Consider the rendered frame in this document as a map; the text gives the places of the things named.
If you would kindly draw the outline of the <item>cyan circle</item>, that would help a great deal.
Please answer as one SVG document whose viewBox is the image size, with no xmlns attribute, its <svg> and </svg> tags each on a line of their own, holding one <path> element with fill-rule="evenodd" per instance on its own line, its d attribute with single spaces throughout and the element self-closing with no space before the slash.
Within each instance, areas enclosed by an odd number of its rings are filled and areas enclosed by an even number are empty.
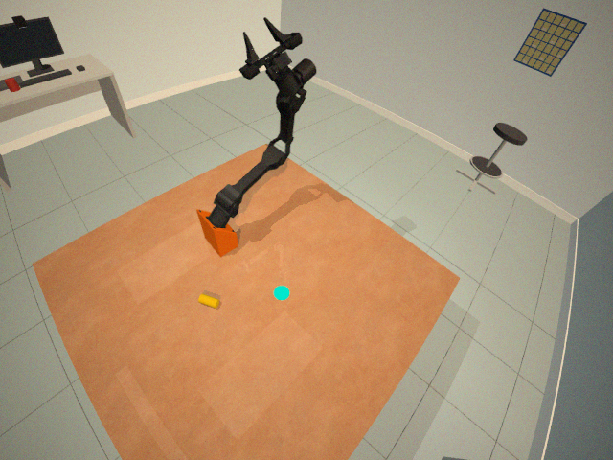
<svg viewBox="0 0 613 460">
<path fill-rule="evenodd" d="M 276 299 L 284 300 L 289 295 L 289 289 L 286 286 L 277 286 L 273 293 Z"/>
</svg>

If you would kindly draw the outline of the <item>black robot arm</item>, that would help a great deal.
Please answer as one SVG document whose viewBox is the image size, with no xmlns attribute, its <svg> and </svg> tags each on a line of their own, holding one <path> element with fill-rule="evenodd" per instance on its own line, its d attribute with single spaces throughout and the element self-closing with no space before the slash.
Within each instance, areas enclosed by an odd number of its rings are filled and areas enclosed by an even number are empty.
<svg viewBox="0 0 613 460">
<path fill-rule="evenodd" d="M 287 69 L 287 65 L 292 61 L 286 51 L 279 53 L 271 63 L 264 64 L 267 69 L 267 76 L 273 81 L 277 79 L 281 70 Z M 276 83 L 279 92 L 276 96 L 276 106 L 281 114 L 280 134 L 272 140 L 266 151 L 263 153 L 262 160 L 248 172 L 235 185 L 226 185 L 216 194 L 214 205 L 216 206 L 207 220 L 216 228 L 226 228 L 225 225 L 238 213 L 239 205 L 242 202 L 243 194 L 251 189 L 268 171 L 276 170 L 286 160 L 290 154 L 290 144 L 293 141 L 294 115 L 301 108 L 307 91 L 304 85 L 316 74 L 314 63 L 304 58 L 294 69 L 291 76 L 280 83 Z M 298 98 L 295 96 L 300 95 Z M 284 153 L 274 145 L 282 140 L 285 143 Z"/>
</svg>

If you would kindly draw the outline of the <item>yellow cylinder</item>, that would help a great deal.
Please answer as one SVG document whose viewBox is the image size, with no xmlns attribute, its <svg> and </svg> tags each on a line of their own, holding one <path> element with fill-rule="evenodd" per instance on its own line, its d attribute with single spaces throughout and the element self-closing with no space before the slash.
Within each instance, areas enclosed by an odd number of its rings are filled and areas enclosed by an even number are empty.
<svg viewBox="0 0 613 460">
<path fill-rule="evenodd" d="M 198 298 L 198 302 L 207 306 L 211 306 L 216 308 L 219 305 L 219 300 L 213 297 L 207 296 L 205 294 L 201 294 Z"/>
</svg>

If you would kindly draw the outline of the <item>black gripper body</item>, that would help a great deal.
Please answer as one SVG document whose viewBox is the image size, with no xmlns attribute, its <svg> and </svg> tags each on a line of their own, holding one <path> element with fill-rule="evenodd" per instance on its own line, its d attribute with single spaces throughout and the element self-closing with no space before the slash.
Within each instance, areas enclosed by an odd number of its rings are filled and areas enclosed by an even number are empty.
<svg viewBox="0 0 613 460">
<path fill-rule="evenodd" d="M 280 45 L 277 48 L 275 48 L 270 53 L 267 53 L 264 57 L 260 58 L 253 64 L 251 65 L 246 64 L 245 66 L 242 66 L 239 69 L 239 71 L 242 73 L 242 76 L 247 78 L 248 80 L 251 80 L 260 72 L 259 68 L 263 67 L 263 65 L 267 62 L 269 62 L 270 64 L 274 58 L 277 58 L 279 56 L 279 53 L 282 53 L 283 51 L 287 49 L 293 50 L 297 46 L 300 46 L 302 43 L 301 33 L 291 33 L 290 39 L 287 39 L 285 42 L 279 42 L 279 43 Z M 286 67 L 287 69 L 284 68 L 283 70 L 281 70 L 280 73 L 278 73 L 279 74 L 278 78 L 274 79 L 275 83 L 286 81 L 291 76 L 292 70 L 288 67 L 288 65 Z"/>
</svg>

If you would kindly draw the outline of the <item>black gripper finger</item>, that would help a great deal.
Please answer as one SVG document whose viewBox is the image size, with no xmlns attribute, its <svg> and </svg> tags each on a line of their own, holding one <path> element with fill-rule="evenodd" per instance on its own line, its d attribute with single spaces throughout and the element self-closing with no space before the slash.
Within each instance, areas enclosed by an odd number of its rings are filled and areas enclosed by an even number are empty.
<svg viewBox="0 0 613 460">
<path fill-rule="evenodd" d="M 243 32 L 244 36 L 244 41 L 245 41 L 245 45 L 246 45 L 246 55 L 247 55 L 247 60 L 245 61 L 247 64 L 251 65 L 254 62 L 256 62 L 259 58 L 259 56 L 256 54 L 254 47 L 252 46 L 252 43 L 250 42 L 249 37 L 247 36 L 247 34 L 245 32 Z"/>
<path fill-rule="evenodd" d="M 290 39 L 290 34 L 282 34 L 279 30 L 277 30 L 267 18 L 264 18 L 265 25 L 273 36 L 274 40 L 277 42 L 285 42 L 287 39 Z"/>
</svg>

